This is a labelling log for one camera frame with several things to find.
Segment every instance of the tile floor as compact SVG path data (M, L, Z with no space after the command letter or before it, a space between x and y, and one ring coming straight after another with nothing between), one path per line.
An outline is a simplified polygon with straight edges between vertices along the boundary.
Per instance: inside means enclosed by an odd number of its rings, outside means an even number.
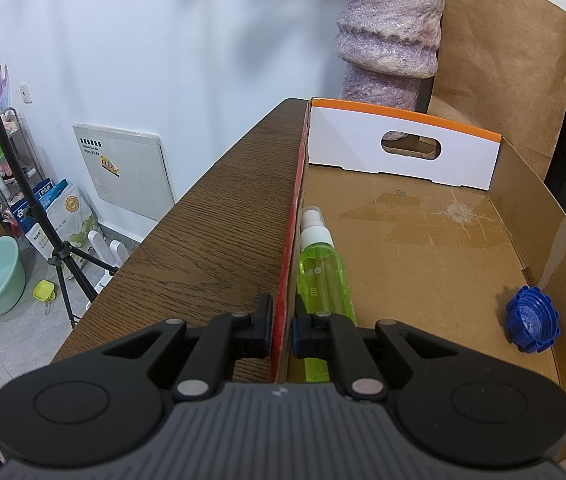
M27 284L20 301L0 316L0 387L10 379L48 364L71 332L70 322L58 288L56 270L32 247L22 249L20 259ZM83 269L94 285L104 270L88 263ZM40 280L56 285L56 299L45 313L45 304L32 297ZM72 309L82 316L87 300L75 280L67 282Z

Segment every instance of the plastic bag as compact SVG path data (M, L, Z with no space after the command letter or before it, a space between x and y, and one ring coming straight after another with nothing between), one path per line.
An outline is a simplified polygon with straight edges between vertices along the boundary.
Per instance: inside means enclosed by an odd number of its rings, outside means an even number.
M85 252L93 252L92 245L88 240L91 230L98 230L96 217L74 184L68 183L60 195L47 208L47 216L61 237L61 240L71 243L73 246ZM41 253L45 259L52 256L52 244L41 229L39 224L34 224L26 234L32 245ZM82 258L75 254L74 260L83 263Z

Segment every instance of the purple fuzzy post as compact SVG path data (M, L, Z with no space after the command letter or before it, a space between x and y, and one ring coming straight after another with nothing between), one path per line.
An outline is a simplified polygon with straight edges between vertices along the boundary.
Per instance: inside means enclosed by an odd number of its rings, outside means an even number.
M336 53L348 62L342 99L413 110L418 80L438 68L445 0L346 0Z

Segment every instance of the white wall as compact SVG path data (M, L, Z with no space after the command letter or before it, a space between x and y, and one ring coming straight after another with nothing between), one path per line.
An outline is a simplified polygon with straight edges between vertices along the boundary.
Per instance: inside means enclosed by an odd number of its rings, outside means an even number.
M566 10L566 0L551 0ZM133 238L150 219L98 198L74 123L160 135L179 198L287 97L337 96L342 0L0 0L0 63L44 170ZM27 82L32 104L18 84Z

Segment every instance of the blue bottle cap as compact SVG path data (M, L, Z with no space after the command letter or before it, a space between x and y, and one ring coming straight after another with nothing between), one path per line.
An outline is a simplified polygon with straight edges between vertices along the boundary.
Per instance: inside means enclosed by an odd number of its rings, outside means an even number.
M560 333L559 313L552 299L537 286L523 286L506 306L505 328L520 351L542 352L554 344Z

